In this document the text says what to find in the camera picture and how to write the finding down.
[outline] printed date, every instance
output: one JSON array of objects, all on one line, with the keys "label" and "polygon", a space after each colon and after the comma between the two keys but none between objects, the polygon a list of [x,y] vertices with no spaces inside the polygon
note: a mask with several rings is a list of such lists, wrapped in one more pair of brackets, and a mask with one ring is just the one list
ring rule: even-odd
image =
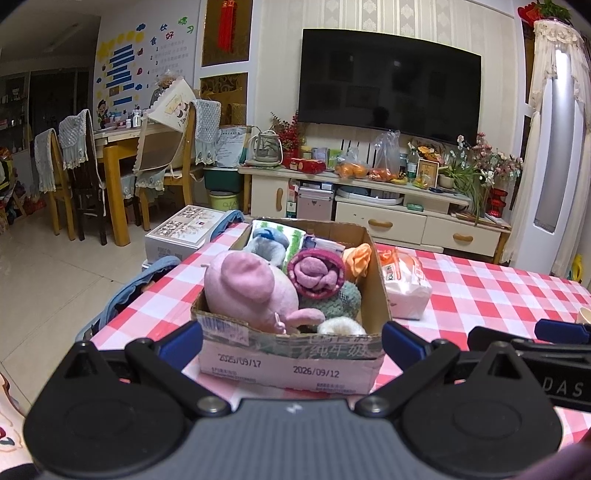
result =
[{"label": "printed date", "polygon": [[255,360],[253,358],[244,358],[242,356],[225,355],[223,353],[219,353],[217,356],[219,357],[220,362],[228,362],[229,364],[242,365],[243,367],[254,367],[254,368],[261,367],[261,361]]},{"label": "printed date", "polygon": [[294,373],[302,375],[315,375],[317,377],[338,378],[340,372],[338,370],[328,370],[325,368],[294,367]]}]

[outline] red packaging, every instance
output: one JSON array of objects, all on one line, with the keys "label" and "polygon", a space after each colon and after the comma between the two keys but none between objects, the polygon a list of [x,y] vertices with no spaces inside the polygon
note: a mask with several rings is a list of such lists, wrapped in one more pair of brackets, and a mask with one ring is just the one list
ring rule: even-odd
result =
[{"label": "red packaging", "polygon": [[322,173],[326,170],[326,163],[322,160],[309,160],[307,158],[292,158],[288,167],[302,173]]}]

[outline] white drawer cabinet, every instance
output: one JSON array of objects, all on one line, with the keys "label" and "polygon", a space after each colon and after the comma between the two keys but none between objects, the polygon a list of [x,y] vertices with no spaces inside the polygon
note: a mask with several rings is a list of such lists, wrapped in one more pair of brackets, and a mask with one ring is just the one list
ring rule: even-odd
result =
[{"label": "white drawer cabinet", "polygon": [[364,226],[370,235],[374,237],[419,245],[421,244],[427,217],[384,208],[338,202],[335,220]]},{"label": "white drawer cabinet", "polygon": [[252,176],[251,215],[256,217],[284,217],[287,208],[289,180]]},{"label": "white drawer cabinet", "polygon": [[423,243],[492,257],[500,235],[500,232],[428,217]]}]

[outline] curtain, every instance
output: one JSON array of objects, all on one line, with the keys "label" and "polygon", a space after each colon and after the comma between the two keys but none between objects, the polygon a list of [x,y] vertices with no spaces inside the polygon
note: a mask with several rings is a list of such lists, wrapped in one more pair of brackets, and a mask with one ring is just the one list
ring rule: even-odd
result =
[{"label": "curtain", "polygon": [[525,215],[531,196],[533,178],[536,169],[538,147],[540,144],[540,112],[546,80],[556,77],[556,50],[560,49],[570,56],[571,73],[574,79],[574,97],[584,112],[585,138],[579,167],[579,177],[574,193],[573,204],[558,248],[552,271],[563,277],[579,243],[580,232],[589,198],[589,180],[591,177],[591,85],[589,65],[584,54],[583,40],[572,27],[553,20],[541,20],[534,24],[535,56],[534,71],[531,79],[529,103],[534,109],[531,121],[530,138],[525,152],[525,165],[519,193],[513,212],[513,230],[502,261],[511,260],[523,238]]}]

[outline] tv cabinet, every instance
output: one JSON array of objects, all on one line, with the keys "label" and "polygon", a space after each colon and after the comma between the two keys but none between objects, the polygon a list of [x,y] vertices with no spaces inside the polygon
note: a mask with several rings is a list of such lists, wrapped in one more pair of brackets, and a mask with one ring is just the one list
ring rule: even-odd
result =
[{"label": "tv cabinet", "polygon": [[423,205],[424,211],[415,212],[404,205],[376,205],[336,195],[335,221],[362,225],[379,243],[434,252],[451,248],[490,257],[497,264],[510,234],[510,227],[502,220],[499,220],[502,226],[475,226],[448,214],[450,205],[470,204],[470,199],[461,194],[433,193],[410,184],[348,180],[328,172],[309,175],[286,168],[262,170],[252,167],[239,167],[238,171],[245,176],[244,211],[247,212],[250,205],[250,214],[255,218],[285,216],[289,181],[294,179],[396,192],[404,195],[405,205]]}]

